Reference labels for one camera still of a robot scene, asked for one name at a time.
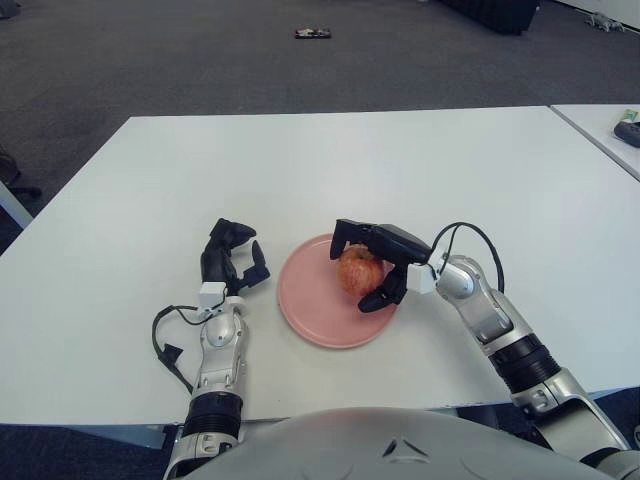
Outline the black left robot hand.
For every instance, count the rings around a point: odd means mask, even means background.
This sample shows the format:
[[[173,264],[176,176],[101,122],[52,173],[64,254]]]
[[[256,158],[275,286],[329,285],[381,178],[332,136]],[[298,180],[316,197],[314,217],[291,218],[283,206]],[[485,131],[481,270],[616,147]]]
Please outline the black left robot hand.
[[[257,232],[250,226],[219,218],[210,232],[200,257],[201,279],[221,282],[227,296],[237,296],[244,288],[252,288],[270,277],[263,251],[257,240],[252,242],[253,265],[239,277],[232,262],[232,251],[254,238]]]

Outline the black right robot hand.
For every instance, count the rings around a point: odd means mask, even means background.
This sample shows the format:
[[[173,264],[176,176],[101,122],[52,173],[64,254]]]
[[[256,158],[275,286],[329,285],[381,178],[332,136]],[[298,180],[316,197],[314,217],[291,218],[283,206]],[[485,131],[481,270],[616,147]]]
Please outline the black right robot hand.
[[[358,308],[363,313],[376,312],[391,304],[398,305],[407,292],[408,267],[426,264],[432,254],[430,246],[395,225],[338,219],[330,259],[338,259],[347,244],[364,245],[374,256],[393,265],[380,286],[361,296]]]

